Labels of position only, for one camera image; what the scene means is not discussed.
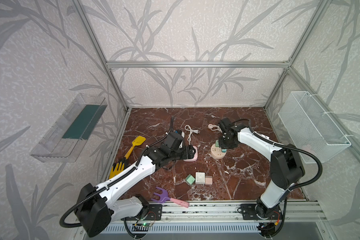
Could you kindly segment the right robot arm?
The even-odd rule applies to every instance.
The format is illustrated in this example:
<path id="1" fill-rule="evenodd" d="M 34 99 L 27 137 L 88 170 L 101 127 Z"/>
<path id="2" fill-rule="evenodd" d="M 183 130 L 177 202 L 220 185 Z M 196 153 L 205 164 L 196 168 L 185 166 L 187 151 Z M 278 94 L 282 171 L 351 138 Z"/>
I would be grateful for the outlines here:
<path id="1" fill-rule="evenodd" d="M 219 147 L 230 150 L 244 144 L 263 155 L 270 162 L 271 181 L 264 193 L 257 199 L 255 213 L 260 219 L 268 219 L 279 204 L 287 199 L 289 192 L 316 182 L 323 173 L 321 161 L 312 153 L 298 149 L 294 145 L 283 145 L 252 129 L 251 120 L 247 124 L 237 124 L 228 118 L 219 122 L 222 135 L 218 139 Z M 318 166 L 316 175 L 303 183 L 298 181 L 305 175 L 300 154 L 310 157 Z"/>

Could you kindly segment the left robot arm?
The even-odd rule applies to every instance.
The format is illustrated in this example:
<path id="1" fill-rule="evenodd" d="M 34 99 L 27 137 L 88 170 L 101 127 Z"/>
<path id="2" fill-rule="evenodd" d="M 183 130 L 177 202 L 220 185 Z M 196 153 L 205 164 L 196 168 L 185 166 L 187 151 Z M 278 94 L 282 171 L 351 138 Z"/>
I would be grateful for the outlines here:
<path id="1" fill-rule="evenodd" d="M 191 144 L 184 145 L 182 134 L 170 125 L 163 138 L 146 146 L 137 161 L 121 173 L 96 186 L 85 185 L 80 191 L 77 203 L 61 216 L 60 226 L 82 227 L 92 238 L 113 221 L 138 216 L 147 205 L 147 201 L 142 197 L 122 200 L 121 196 L 169 163 L 193 160 L 197 156 L 197 148 Z"/>

